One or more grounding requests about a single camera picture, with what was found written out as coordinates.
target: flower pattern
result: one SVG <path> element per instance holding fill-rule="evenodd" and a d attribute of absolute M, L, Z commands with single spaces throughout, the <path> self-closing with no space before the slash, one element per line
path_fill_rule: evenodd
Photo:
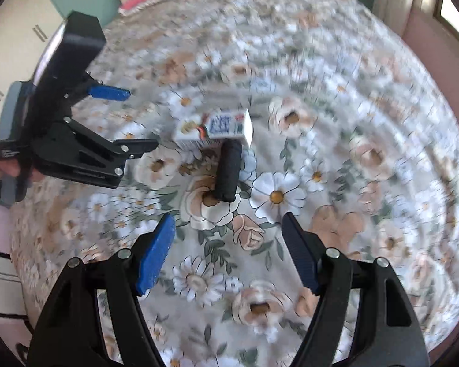
<path fill-rule="evenodd" d="M 159 146 L 126 163 L 117 189 L 47 177 L 13 206 L 11 257 L 32 322 L 69 258 L 107 259 L 169 212 L 176 237 L 140 299 L 165 363 L 289 366 L 315 302 L 282 239 L 291 211 L 328 247 L 388 258 L 427 347 L 446 338 L 459 320 L 459 127 L 401 39 L 356 0 L 169 0 L 105 34 L 91 75 L 132 97 L 86 98 L 73 117 L 108 140 Z M 214 109 L 252 119 L 233 203 L 210 197 L 218 147 L 172 142 L 176 117 Z M 351 300 L 335 361 L 356 309 Z"/>
<path fill-rule="evenodd" d="M 273 332 L 284 313 L 292 307 L 287 294 L 266 281 L 253 281 L 233 301 L 233 319 L 253 327 L 257 334 Z"/>
<path fill-rule="evenodd" d="M 325 190 L 327 183 L 327 168 L 323 160 L 306 159 L 304 166 L 300 170 L 301 180 L 310 192 L 321 192 Z"/>
<path fill-rule="evenodd" d="M 136 166 L 135 178 L 152 189 L 167 186 L 180 166 L 177 150 L 158 146 L 153 152 L 145 153 Z"/>
<path fill-rule="evenodd" d="M 178 91 L 171 90 L 162 94 L 162 102 L 168 105 L 170 114 L 182 119 L 193 114 L 202 104 L 203 95 L 196 87 L 187 87 Z"/>
<path fill-rule="evenodd" d="M 194 367 L 194 362 L 185 357 L 180 349 L 169 348 L 160 352 L 166 367 Z"/>
<path fill-rule="evenodd" d="M 233 241 L 240 243 L 241 248 L 248 250 L 258 249 L 263 241 L 265 230 L 258 226 L 251 218 L 246 215 L 236 215 L 231 221 L 233 226 Z"/>
<path fill-rule="evenodd" d="M 182 198 L 181 218 L 190 222 L 194 229 L 207 230 L 228 224 L 240 203 L 239 194 L 236 194 L 236 200 L 231 203 L 220 202 L 211 197 L 209 192 L 214 190 L 215 182 L 216 177 L 214 176 L 197 176 L 192 180 Z"/>
<path fill-rule="evenodd" d="M 358 136 L 350 141 L 350 157 L 369 180 L 387 180 L 393 175 L 386 151 Z"/>
<path fill-rule="evenodd" d="M 201 257 L 186 257 L 180 267 L 173 268 L 173 284 L 175 292 L 187 298 L 189 302 L 196 300 L 201 305 L 211 306 L 222 298 L 225 290 L 222 273 L 214 274 L 214 264 L 208 264 Z"/>
<path fill-rule="evenodd" d="M 288 138 L 299 138 L 313 128 L 317 119 L 297 97 L 275 97 L 269 111 L 269 127 Z"/>
<path fill-rule="evenodd" d="M 287 212 L 299 215 L 306 204 L 306 192 L 298 186 L 299 178 L 290 172 L 264 172 L 253 182 L 250 196 L 250 205 L 257 209 L 255 216 L 274 223 Z"/>
<path fill-rule="evenodd" d="M 240 175 L 239 180 L 255 180 L 257 177 L 257 160 L 255 152 L 252 149 L 245 149 L 241 153 Z"/>

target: black object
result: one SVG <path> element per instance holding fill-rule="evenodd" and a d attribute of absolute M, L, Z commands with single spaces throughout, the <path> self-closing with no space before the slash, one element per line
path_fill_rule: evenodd
<path fill-rule="evenodd" d="M 79 258 L 70 259 L 39 316 L 26 365 L 122 366 L 109 359 L 102 335 L 97 289 L 104 289 L 107 290 L 110 318 L 124 365 L 164 367 L 146 327 L 137 296 L 142 295 L 139 285 L 146 273 L 142 268 L 143 261 L 148 255 L 149 260 L 158 264 L 159 254 L 163 251 L 157 248 L 157 239 L 162 237 L 163 242 L 170 240 L 171 243 L 174 234 L 175 221 L 166 213 L 153 232 L 138 237 L 131 250 L 119 250 L 106 261 L 86 265 Z"/>
<path fill-rule="evenodd" d="M 71 107 L 87 95 L 118 101 L 131 95 L 85 72 L 105 43 L 97 18 L 72 12 L 51 37 L 33 78 L 11 85 L 0 116 L 0 159 L 16 158 L 21 173 L 2 182 L 5 203 L 24 199 L 33 166 L 45 175 L 115 188 L 126 159 L 158 146 L 151 139 L 108 142 L 71 118 Z"/>
<path fill-rule="evenodd" d="M 282 236 L 303 284 L 320 295 L 311 325 L 291 367 L 328 367 L 340 340 L 350 289 L 360 303 L 349 357 L 339 367 L 428 367 L 430 361 L 415 311 L 385 258 L 349 260 L 325 249 L 318 235 L 302 230 L 287 213 Z"/>
<path fill-rule="evenodd" d="M 120 366 L 106 354 L 96 289 L 107 290 L 124 364 L 164 367 L 136 298 L 140 294 L 136 283 L 142 273 L 139 261 L 155 241 L 157 230 L 142 235 L 132 253 L 120 250 L 107 261 L 86 265 L 77 258 L 68 262 L 35 327 L 28 367 Z M 332 364 L 352 288 L 361 289 L 357 326 L 350 356 L 336 366 L 430 365 L 412 305 L 386 259 L 357 262 L 336 249 L 326 249 L 316 234 L 303 232 L 291 213 L 284 216 L 282 232 L 302 281 L 321 296 L 292 367 Z M 301 257 L 310 263 L 300 264 Z"/>
<path fill-rule="evenodd" d="M 222 202 L 236 200 L 236 187 L 240 175 L 241 143 L 234 139 L 227 139 L 221 145 L 221 157 L 216 172 L 216 184 L 212 195 Z"/>

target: blue finger pad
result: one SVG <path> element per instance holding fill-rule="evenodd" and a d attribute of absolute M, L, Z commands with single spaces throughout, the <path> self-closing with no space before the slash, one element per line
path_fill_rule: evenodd
<path fill-rule="evenodd" d="M 140 277 L 136 282 L 136 290 L 143 295 L 156 282 L 170 245 L 175 237 L 175 219 L 166 214 L 153 232 L 155 239 L 151 242 L 140 261 Z"/>
<path fill-rule="evenodd" d="M 131 96 L 127 89 L 98 85 L 90 89 L 90 95 L 97 99 L 108 99 L 110 101 L 125 101 Z"/>

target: peach rose print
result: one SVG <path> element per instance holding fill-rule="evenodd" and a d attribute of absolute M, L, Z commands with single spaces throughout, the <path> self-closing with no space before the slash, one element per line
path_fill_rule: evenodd
<path fill-rule="evenodd" d="M 333 206 L 321 206 L 311 221 L 310 232 L 316 233 L 325 247 L 345 252 L 356 233 L 364 230 L 362 216 L 350 212 L 343 216 Z"/>
<path fill-rule="evenodd" d="M 240 242 L 241 248 L 245 251 L 255 250 L 264 241 L 264 229 L 258 226 L 253 220 L 244 214 L 236 215 L 231 221 L 233 225 L 233 241 Z"/>

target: screw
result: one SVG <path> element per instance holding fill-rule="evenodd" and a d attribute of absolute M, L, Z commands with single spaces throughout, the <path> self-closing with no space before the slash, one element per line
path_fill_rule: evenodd
<path fill-rule="evenodd" d="M 383 257 L 379 257 L 378 259 L 376 259 L 376 262 L 382 268 L 387 268 L 389 266 L 389 261 Z"/>
<path fill-rule="evenodd" d="M 80 260 L 78 258 L 71 258 L 68 261 L 69 268 L 76 268 L 80 264 Z"/>
<path fill-rule="evenodd" d="M 338 258 L 340 256 L 340 251 L 333 248 L 327 249 L 327 256 L 330 258 Z"/>
<path fill-rule="evenodd" d="M 122 249 L 118 251 L 118 258 L 119 259 L 128 259 L 131 256 L 130 249 Z"/>

